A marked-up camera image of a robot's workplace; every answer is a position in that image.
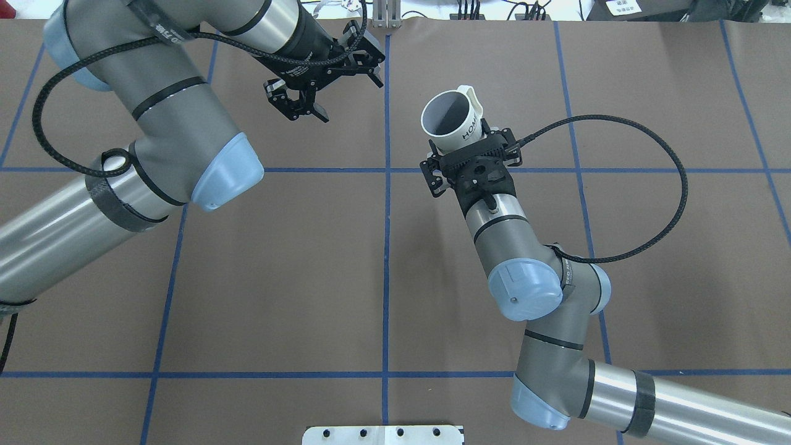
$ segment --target cup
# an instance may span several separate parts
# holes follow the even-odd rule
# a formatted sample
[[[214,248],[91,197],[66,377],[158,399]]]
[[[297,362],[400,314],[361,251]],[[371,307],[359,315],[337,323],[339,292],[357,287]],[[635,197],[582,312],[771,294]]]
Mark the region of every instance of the cup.
[[[434,96],[420,115],[423,131],[442,154],[483,139],[483,106],[469,85]]]

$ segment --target grid line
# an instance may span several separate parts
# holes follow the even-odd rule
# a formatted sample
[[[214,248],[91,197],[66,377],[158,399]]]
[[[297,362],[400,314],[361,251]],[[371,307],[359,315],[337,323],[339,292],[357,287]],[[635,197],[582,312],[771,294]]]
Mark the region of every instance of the grid line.
[[[2,148],[2,153],[0,153],[0,168],[2,168],[3,163],[6,161],[6,156],[8,155],[8,151],[11,148],[13,134],[17,131],[17,125],[19,124],[19,119],[22,117],[22,110],[25,109],[25,102],[28,101],[28,95],[30,94],[30,89],[33,87],[33,79],[36,78],[36,72],[39,70],[42,55],[44,55],[44,44],[41,44],[41,47],[39,48],[39,54],[36,56],[36,62],[33,63],[33,69],[30,71],[30,77],[28,77],[28,83],[25,85],[25,91],[22,92],[22,98],[19,100],[17,114],[14,115],[11,128],[8,130],[6,144]]]
[[[721,174],[789,174],[791,169],[704,169],[687,168],[687,173],[721,173]],[[640,168],[640,167],[581,167],[582,173],[650,173],[678,174],[676,169]],[[71,173],[68,167],[0,167],[0,172],[17,173]],[[267,173],[386,173],[381,167],[267,167]],[[418,168],[391,167],[390,173],[421,173]],[[511,173],[576,173],[572,167],[512,167]]]
[[[566,79],[566,66],[563,63],[563,46],[560,39],[560,26],[558,22],[553,22],[554,26],[554,39],[556,48],[558,50],[558,65],[560,67],[560,82],[563,87],[563,99],[566,102],[566,117],[571,117],[571,99],[569,95],[569,84]],[[585,238],[588,242],[588,255],[593,258],[596,252],[593,248],[593,236],[591,234],[590,218],[588,215],[588,203],[585,199],[585,186],[582,181],[582,165],[580,163],[580,154],[577,148],[577,134],[574,131],[574,122],[569,123],[569,137],[571,138],[571,151],[574,156],[574,170],[577,175],[577,190],[580,194],[580,207],[582,210],[582,221],[585,225]],[[612,355],[610,353],[610,341],[607,335],[607,320],[604,318],[604,310],[599,312],[599,328],[601,331],[601,344],[604,349],[604,361],[607,364],[612,364]],[[621,432],[615,433],[615,438],[618,445],[624,445],[623,434]]]
[[[789,223],[788,220],[785,219],[785,211],[783,210],[783,204],[780,202],[778,190],[774,187],[772,173],[769,171],[769,163],[766,161],[766,154],[763,152],[761,139],[758,137],[758,131],[755,129],[755,121],[752,119],[750,106],[747,105],[747,98],[744,96],[744,90],[742,89],[741,82],[739,81],[739,73],[736,72],[736,63],[733,61],[731,44],[728,40],[728,31],[725,29],[725,22],[723,20],[720,20],[720,30],[722,31],[722,41],[725,43],[725,52],[728,53],[728,63],[731,66],[733,81],[736,83],[736,91],[739,93],[739,100],[741,101],[742,108],[744,108],[744,115],[747,117],[747,123],[750,125],[750,132],[752,133],[752,138],[755,141],[755,149],[758,151],[758,156],[761,158],[761,165],[763,166],[763,172],[766,174],[766,180],[769,182],[769,189],[772,191],[774,205],[777,207],[778,213],[780,214],[780,222],[783,225],[783,229],[785,230],[785,239],[789,245],[791,245],[791,230],[789,229]]]
[[[389,423],[390,371],[390,34],[384,37],[384,282],[382,287],[382,424]]]
[[[176,287],[176,270],[179,267],[181,258],[181,244],[184,240],[184,225],[187,222],[187,210],[189,204],[181,210],[181,222],[179,223],[179,234],[176,238],[176,249],[173,253],[173,264],[170,269],[170,281],[168,283],[168,294],[165,297],[165,308],[162,311],[162,324],[159,330],[159,340],[157,341],[157,353],[154,356],[153,371],[151,372],[151,384],[149,387],[148,401],[146,402],[146,414],[143,417],[143,428],[140,433],[140,445],[146,445],[148,440],[149,426],[151,425],[151,415],[153,413],[154,398],[157,395],[157,383],[159,381],[159,370],[162,364],[162,351],[165,348],[165,334],[168,331],[168,320],[170,318],[170,307],[173,300],[173,290]]]
[[[791,375],[791,368],[644,369],[655,377]],[[159,379],[335,379],[335,378],[512,378],[513,371],[169,371]],[[0,378],[152,378],[153,372],[125,371],[6,371]]]

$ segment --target robotic arm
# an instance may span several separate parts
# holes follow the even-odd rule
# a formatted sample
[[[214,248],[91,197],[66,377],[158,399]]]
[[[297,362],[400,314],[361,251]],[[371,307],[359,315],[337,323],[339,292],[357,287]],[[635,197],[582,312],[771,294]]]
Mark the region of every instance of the robotic arm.
[[[575,416],[666,443],[791,443],[791,417],[785,413],[596,363],[582,354],[589,317],[610,300],[610,280],[590,264],[594,260],[539,243],[506,166],[520,165],[520,148],[561,123],[605,118],[627,124],[611,116],[577,116],[517,141],[508,128],[489,127],[469,86],[437,95],[421,116],[433,138],[432,152],[420,164],[429,190],[438,197],[453,189],[500,311],[510,320],[528,322],[513,377],[513,411],[553,430],[565,428]],[[675,157],[669,147],[666,151]],[[680,162],[676,165],[684,190],[686,176]]]
[[[197,32],[204,21],[230,37]],[[290,120],[313,114],[326,122],[316,92],[341,76],[365,74],[382,86],[384,54],[365,22],[351,21],[336,40],[298,0],[64,0],[44,26],[48,52],[61,68],[95,61],[75,79],[114,91],[144,136],[104,152],[90,168],[48,151],[84,174],[0,227],[0,317],[185,203],[212,211],[263,178],[247,137],[181,45],[193,36],[252,52],[279,76],[265,91]],[[298,98],[288,98],[288,89]],[[34,131],[47,150],[35,118]]]

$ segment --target silver cylinder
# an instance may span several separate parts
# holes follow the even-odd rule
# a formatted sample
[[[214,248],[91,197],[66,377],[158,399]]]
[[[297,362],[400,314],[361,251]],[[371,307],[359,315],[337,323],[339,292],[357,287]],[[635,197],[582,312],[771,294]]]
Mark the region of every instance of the silver cylinder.
[[[586,420],[625,430],[637,400],[634,372],[605,363],[596,363],[593,394]]]
[[[791,417],[782,413],[666,380],[655,379],[654,383],[656,413],[646,437],[696,445],[791,443]]]
[[[113,158],[105,167],[120,162]],[[109,183],[119,199],[147,218],[160,219],[175,209],[151,192],[134,169]],[[85,177],[77,177],[0,226],[0,301],[33,299],[134,235],[102,213]]]

